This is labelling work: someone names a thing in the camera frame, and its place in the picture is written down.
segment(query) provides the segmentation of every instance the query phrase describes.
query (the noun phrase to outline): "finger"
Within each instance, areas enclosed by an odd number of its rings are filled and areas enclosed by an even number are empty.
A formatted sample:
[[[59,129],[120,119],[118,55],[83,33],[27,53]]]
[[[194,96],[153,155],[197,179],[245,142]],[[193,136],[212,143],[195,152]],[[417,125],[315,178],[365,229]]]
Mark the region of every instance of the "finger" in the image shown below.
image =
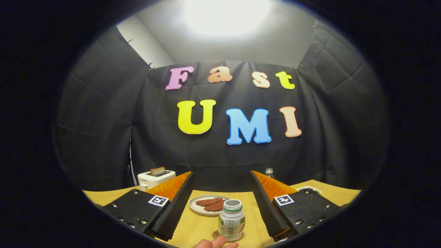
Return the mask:
[[[213,248],[213,244],[209,240],[203,239],[193,248]]]
[[[221,248],[226,242],[227,239],[224,236],[218,236],[211,243],[213,244],[213,248]]]
[[[223,248],[237,248],[238,246],[239,246],[238,243],[231,243],[231,244],[229,244],[229,245],[227,245],[227,246],[225,246]]]

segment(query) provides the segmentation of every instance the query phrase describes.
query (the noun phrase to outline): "bottle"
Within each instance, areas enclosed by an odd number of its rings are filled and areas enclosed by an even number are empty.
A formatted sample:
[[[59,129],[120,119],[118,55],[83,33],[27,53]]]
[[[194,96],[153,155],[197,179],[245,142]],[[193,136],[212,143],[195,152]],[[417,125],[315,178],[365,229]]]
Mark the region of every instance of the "bottle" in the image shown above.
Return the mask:
[[[275,178],[274,178],[274,174],[273,174],[273,169],[270,168],[270,167],[268,167],[268,168],[265,169],[265,175],[266,175],[266,176],[269,176],[269,177],[271,177],[271,178],[273,178],[273,179],[275,179]]]
[[[245,214],[242,211],[242,202],[236,199],[226,200],[218,219],[219,235],[227,241],[235,241],[242,237],[245,228]]]

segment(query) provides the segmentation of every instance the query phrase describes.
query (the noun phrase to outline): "letter m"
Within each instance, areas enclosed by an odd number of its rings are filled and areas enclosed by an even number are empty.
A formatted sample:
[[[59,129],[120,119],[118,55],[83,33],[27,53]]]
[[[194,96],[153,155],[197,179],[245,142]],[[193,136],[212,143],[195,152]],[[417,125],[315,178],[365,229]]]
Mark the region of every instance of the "letter m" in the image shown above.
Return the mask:
[[[227,139],[228,145],[239,145],[242,143],[242,139],[239,137],[239,131],[242,133],[243,138],[247,143],[251,142],[254,131],[256,136],[254,142],[256,143],[268,143],[271,141],[271,137],[268,133],[268,124],[266,117],[268,116],[268,110],[256,109],[248,121],[245,114],[240,109],[228,109],[226,114],[230,116],[230,138]]]

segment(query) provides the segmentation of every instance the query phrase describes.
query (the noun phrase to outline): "white toaster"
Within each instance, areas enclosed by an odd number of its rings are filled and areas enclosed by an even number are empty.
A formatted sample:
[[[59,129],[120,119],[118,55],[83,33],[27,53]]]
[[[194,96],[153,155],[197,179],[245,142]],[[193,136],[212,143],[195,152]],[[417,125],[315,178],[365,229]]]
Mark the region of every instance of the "white toaster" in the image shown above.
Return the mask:
[[[138,182],[140,189],[146,191],[174,177],[176,177],[176,173],[171,170],[164,170],[164,173],[157,177],[151,176],[149,171],[138,174]]]

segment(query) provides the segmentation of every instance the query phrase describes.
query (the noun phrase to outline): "sausage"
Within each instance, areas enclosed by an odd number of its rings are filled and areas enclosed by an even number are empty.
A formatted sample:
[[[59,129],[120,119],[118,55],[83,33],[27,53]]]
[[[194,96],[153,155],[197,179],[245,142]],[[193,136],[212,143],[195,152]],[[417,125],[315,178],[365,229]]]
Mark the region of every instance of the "sausage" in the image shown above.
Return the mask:
[[[219,201],[221,201],[221,200],[222,200],[221,197],[216,197],[216,198],[213,198],[213,199],[207,199],[207,200],[200,200],[200,201],[197,201],[197,202],[196,202],[196,205],[199,205],[199,206],[203,206],[203,207],[205,207],[205,206],[208,206],[208,205],[211,205],[211,204],[217,203],[217,202],[219,202]]]
[[[224,201],[226,200],[220,200],[217,203],[208,205],[204,207],[204,210],[207,212],[218,212],[222,210],[222,207],[224,206]]]

